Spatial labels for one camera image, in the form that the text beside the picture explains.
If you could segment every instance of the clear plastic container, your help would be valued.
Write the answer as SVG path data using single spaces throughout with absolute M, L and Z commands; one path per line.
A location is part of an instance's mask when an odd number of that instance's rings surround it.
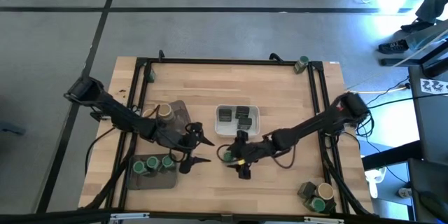
M 215 116 L 215 131 L 220 137 L 236 137 L 237 131 L 242 129 L 237 129 L 238 119 L 235 118 L 235 113 L 237 112 L 237 106 L 249 107 L 248 117 L 252 119 L 252 126 L 250 129 L 245 130 L 249 137 L 254 137 L 260 133 L 260 110 L 257 106 L 250 105 L 218 105 L 216 107 Z M 232 121 L 230 122 L 220 122 L 219 121 L 219 110 L 220 109 L 230 109 L 232 110 Z

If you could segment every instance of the wooden tabletop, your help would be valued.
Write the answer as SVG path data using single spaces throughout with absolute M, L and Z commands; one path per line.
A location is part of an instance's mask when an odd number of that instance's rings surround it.
M 108 89 L 115 99 L 124 104 L 135 62 L 135 57 L 119 57 Z M 152 64 L 152 68 L 156 79 L 148 86 L 143 110 L 153 109 L 156 104 L 183 100 L 191 120 L 203 123 L 205 136 L 216 146 L 200 145 L 194 151 L 196 156 L 208 158 L 212 162 L 196 164 L 189 174 L 179 174 L 175 188 L 128 191 L 126 209 L 192 213 L 309 214 L 296 193 L 304 182 L 323 182 L 317 133 L 300 140 L 292 168 L 282 169 L 272 159 L 265 158 L 251 166 L 251 180 L 242 180 L 234 169 L 227 168 L 218 161 L 217 147 L 231 144 L 233 139 L 219 137 L 214 129 L 216 106 L 219 104 L 258 106 L 260 134 L 251 141 L 261 141 L 263 134 L 280 127 L 293 127 L 312 117 L 314 111 L 306 73 L 296 75 L 291 66 Z M 324 62 L 324 69 L 332 101 L 344 91 L 342 72 L 337 62 Z M 317 73 L 316 80 L 322 109 Z M 110 128 L 110 121 L 101 122 L 98 135 Z M 119 136 L 120 132 L 115 130 L 94 146 L 80 196 L 80 207 L 91 202 L 109 179 Z M 346 184 L 361 204 L 372 211 L 358 143 L 343 134 L 338 146 Z M 167 153 L 167 149 L 143 139 L 137 141 L 136 154 L 158 153 Z M 280 157 L 279 161 L 288 164 L 291 154 Z M 114 206 L 118 205 L 121 183 L 122 179 L 115 189 Z M 338 203 L 337 211 L 341 212 L 336 189 L 335 199 Z

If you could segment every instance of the shoe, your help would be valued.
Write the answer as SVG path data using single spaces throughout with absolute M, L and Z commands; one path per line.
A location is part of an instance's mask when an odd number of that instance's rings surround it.
M 412 24 L 402 25 L 401 30 L 409 33 L 418 32 L 421 31 L 422 29 L 432 27 L 433 25 L 434 25 L 433 23 L 429 23 L 417 18 L 415 21 L 412 22 Z
M 378 51 L 384 54 L 404 53 L 405 51 L 407 51 L 407 49 L 409 49 L 409 46 L 404 39 L 392 43 L 384 43 L 378 45 Z

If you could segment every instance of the gray floor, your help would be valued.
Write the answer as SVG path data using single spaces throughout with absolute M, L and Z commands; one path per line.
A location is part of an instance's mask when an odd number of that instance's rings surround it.
M 105 0 L 0 0 L 2 6 L 103 6 Z M 276 52 L 286 60 L 307 55 L 312 60 L 339 61 L 347 86 L 381 71 L 375 51 L 379 43 L 402 37 L 396 33 L 421 0 L 114 0 L 119 7 L 295 7 L 381 8 L 390 15 L 336 13 L 111 13 L 91 76 L 107 86 L 117 56 L 219 57 L 266 59 Z M 99 13 L 0 13 L 0 120 L 27 128 L 25 136 L 0 133 L 0 213 L 29 213 L 42 188 L 56 147 L 68 102 L 62 97 L 80 73 L 93 39 Z M 385 90 L 407 75 L 393 69 L 355 90 Z M 378 102 L 409 96 L 390 94 Z M 372 95 L 364 95 L 366 101 Z M 375 118 L 393 112 L 406 135 L 390 122 L 376 119 L 373 142 L 396 146 L 415 140 L 415 119 L 396 113 L 400 108 L 374 111 Z M 97 123 L 81 108 L 67 149 L 50 211 L 75 209 L 83 184 L 83 161 L 95 137 Z

